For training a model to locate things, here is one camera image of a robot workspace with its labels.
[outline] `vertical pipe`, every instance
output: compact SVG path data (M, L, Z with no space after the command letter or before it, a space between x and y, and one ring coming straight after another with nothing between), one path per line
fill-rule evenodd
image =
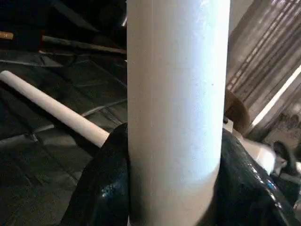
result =
M133 226L195 226L220 162L230 0L128 0Z

